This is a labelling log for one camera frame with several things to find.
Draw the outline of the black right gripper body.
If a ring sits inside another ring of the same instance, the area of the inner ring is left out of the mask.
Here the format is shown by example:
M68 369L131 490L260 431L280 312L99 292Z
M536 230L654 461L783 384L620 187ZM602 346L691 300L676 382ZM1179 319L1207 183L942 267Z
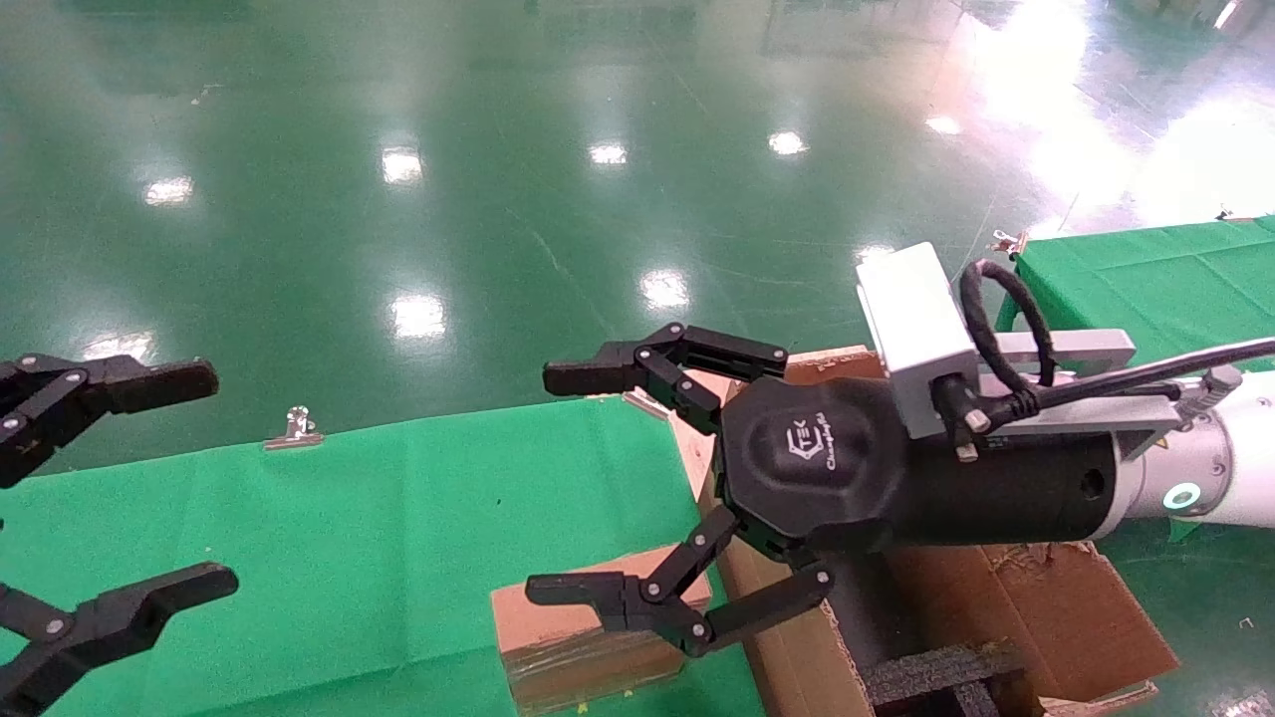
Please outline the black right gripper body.
M719 496L773 560L901 546L1091 538L1116 500L1111 436L1009 436L961 462L912 439L880 379L742 387L719 424Z

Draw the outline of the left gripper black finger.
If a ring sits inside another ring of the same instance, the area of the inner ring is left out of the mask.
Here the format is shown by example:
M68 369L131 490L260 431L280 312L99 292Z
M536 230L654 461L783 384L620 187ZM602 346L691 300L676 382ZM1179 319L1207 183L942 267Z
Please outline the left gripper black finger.
M129 355L69 361L28 353L1 364L1 487L34 473L106 415L133 415L214 395L205 358L147 366Z
M3 714L45 714L92 671L154 649L178 612L238 589L229 566L200 563L102 592L68 611L4 583L3 630L27 643L3 663Z

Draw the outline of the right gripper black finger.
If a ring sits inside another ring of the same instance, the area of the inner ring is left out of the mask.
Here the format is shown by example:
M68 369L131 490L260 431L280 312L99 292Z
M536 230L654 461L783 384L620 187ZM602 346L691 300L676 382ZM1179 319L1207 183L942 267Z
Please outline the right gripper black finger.
M697 611L683 595L705 575L742 529L728 506L713 509L650 575L623 572L574 572L530 575L525 596L537 606L586 606L606 632L654 632L688 657L697 658L745 640L816 609L835 584L822 563L794 569L787 580L740 600Z
M788 351L687 324L666 324L645 339L606 342L588 361L547 362L552 395L598 395L640 389L700 434L720 430L720 398L688 370L738 381L785 373Z

